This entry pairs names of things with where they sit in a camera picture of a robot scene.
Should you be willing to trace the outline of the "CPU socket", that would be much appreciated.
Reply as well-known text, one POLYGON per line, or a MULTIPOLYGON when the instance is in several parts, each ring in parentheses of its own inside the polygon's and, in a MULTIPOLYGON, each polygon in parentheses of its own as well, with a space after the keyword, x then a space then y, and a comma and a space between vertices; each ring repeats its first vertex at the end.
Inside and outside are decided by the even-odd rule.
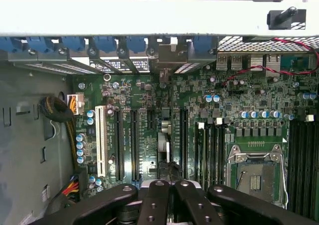
POLYGON ((268 150, 245 151, 234 144, 226 160, 225 185, 284 208, 283 170, 284 154, 278 143, 268 150))

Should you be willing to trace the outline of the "short black expansion slot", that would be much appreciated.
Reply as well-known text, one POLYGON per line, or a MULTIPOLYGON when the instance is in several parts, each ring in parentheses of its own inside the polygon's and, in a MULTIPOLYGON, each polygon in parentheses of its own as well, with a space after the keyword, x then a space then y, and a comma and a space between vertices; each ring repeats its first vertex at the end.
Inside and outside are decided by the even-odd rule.
POLYGON ((156 129, 155 111, 147 110, 148 130, 156 129))

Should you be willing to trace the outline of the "black RAM slot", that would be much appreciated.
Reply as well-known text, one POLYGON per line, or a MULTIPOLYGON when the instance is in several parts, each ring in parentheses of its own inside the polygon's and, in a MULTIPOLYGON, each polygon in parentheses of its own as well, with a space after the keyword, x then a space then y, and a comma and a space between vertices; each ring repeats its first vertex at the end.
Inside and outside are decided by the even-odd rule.
POLYGON ((304 203, 305 216, 313 219, 313 161, 314 145, 313 136, 315 133, 315 122, 306 122, 305 131, 305 189, 304 203))
POLYGON ((215 172, 214 172, 214 184, 218 184, 219 181, 219 128, 220 126, 214 124, 214 135, 215 135, 215 144, 214 144, 214 160, 215 160, 215 172))
POLYGON ((289 159, 288 159, 288 194, 289 194, 289 211, 299 213, 298 186, 299 186, 299 165, 300 165, 300 124, 298 116, 290 121, 289 130, 289 159))
POLYGON ((314 137, 314 165, 315 165, 315 220, 319 221, 319 122, 315 123, 314 137))
POLYGON ((222 125, 220 129, 220 151, 219 151, 219 159, 220 159, 220 169, 219 169, 219 176, 220 176, 220 183, 223 184, 224 182, 224 166, 225 166, 225 126, 222 125))
POLYGON ((207 181, 211 185, 212 125, 208 125, 207 181))

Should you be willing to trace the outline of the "socket locking lever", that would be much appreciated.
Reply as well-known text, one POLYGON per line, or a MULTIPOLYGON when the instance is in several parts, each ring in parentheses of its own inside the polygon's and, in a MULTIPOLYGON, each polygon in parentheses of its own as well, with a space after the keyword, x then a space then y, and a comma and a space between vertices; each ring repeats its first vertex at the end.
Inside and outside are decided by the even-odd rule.
POLYGON ((286 184, 286 177, 285 177, 285 171, 282 171, 282 177, 283 177, 283 190, 285 193, 285 205, 284 208, 287 210, 288 209, 288 203, 289 203, 289 195, 287 191, 287 184, 286 184))

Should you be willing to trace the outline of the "white power connector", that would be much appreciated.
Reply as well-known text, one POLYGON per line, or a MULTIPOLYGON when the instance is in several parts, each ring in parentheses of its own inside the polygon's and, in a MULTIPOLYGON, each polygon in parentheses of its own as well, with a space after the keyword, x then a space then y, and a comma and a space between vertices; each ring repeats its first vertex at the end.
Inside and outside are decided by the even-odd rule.
POLYGON ((82 115, 84 113, 84 95, 69 94, 67 95, 67 104, 74 115, 82 115))

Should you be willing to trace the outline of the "green motherboard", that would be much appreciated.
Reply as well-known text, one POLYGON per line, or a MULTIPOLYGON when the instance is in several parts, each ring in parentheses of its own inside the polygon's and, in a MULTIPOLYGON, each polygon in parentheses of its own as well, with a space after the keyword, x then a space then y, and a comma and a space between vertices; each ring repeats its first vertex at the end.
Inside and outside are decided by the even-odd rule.
MULTIPOLYGON (((270 149, 278 143, 284 154, 288 183, 290 121, 300 125, 299 214, 305 216, 305 131, 306 122, 319 122, 319 67, 313 55, 267 55, 259 62, 252 56, 223 56, 194 69, 184 65, 173 75, 172 161, 180 167, 180 110, 188 110, 187 178, 207 190, 208 125, 212 125, 211 185, 214 185, 214 124, 225 126, 225 166, 230 147, 242 150, 270 149)), ((120 183, 170 178, 170 163, 158 152, 161 103, 165 92, 158 75, 140 72, 117 75, 105 70, 100 75, 72 79, 75 94, 84 95, 84 113, 76 115, 76 154, 88 173, 88 195, 96 195, 120 183), (95 107, 106 106, 107 175, 97 175, 95 107), (120 110, 124 134, 124 179, 115 177, 114 112, 120 110), (132 180, 131 110, 139 112, 140 180, 132 180), (156 129, 148 130, 147 110, 155 111, 156 129)))

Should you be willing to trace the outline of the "black case lock latch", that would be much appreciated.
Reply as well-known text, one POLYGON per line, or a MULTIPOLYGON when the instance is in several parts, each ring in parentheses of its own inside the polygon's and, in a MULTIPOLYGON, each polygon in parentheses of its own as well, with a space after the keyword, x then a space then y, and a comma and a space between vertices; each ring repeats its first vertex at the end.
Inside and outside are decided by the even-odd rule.
POLYGON ((304 30, 306 27, 306 9, 292 6, 286 10, 271 10, 267 14, 269 30, 304 30))

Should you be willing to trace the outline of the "white expansion slot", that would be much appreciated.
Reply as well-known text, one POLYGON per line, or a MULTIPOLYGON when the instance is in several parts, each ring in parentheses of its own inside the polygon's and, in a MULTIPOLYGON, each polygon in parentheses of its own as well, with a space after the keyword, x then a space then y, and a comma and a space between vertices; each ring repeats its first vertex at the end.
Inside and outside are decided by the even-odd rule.
POLYGON ((96 125, 96 149, 97 149, 97 175, 106 177, 107 175, 107 122, 106 106, 95 107, 96 125))

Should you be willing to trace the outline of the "black open PC case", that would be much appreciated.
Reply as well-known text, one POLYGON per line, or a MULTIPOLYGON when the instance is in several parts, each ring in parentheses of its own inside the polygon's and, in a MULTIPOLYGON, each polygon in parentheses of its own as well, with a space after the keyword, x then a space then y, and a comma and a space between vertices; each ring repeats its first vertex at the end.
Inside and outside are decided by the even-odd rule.
MULTIPOLYGON (((29 225, 110 189, 88 195, 72 79, 158 75, 161 43, 185 46, 194 69, 234 55, 313 55, 319 67, 319 0, 0 0, 0 225, 29 225), (292 6, 307 10, 305 29, 269 30, 268 12, 292 6)), ((194 225, 174 181, 161 178, 135 186, 137 204, 104 225, 141 225, 155 180, 170 183, 166 225, 194 225)))

